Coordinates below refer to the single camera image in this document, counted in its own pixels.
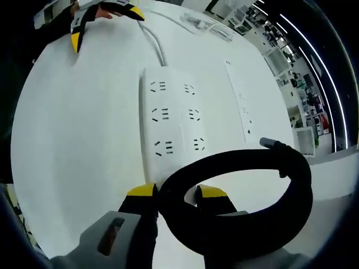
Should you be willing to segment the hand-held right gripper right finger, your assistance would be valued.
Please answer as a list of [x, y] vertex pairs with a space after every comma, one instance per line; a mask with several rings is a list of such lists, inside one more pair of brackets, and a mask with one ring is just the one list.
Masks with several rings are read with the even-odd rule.
[[[237, 212], [225, 191], [198, 185], [195, 192], [197, 208], [207, 215], [233, 214]], [[225, 258], [204, 257], [206, 268], [304, 268], [311, 258], [301, 253], [290, 253], [284, 248], [254, 259], [230, 261]]]

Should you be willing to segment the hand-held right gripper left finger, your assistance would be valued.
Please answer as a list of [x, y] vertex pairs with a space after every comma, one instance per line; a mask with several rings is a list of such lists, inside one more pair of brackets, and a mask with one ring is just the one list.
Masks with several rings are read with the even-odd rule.
[[130, 190], [117, 211], [109, 211], [81, 235], [52, 268], [152, 268], [158, 236], [158, 191], [154, 183]]

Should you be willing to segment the person's left hand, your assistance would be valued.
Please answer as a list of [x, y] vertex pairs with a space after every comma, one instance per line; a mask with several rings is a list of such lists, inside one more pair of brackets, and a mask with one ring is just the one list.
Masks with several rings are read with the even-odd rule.
[[95, 14], [95, 19], [106, 18], [106, 19], [111, 20], [113, 18], [113, 16], [122, 17], [122, 14], [120, 14], [119, 12], [116, 12], [116, 11], [104, 10], [100, 6], [98, 6], [98, 9]]

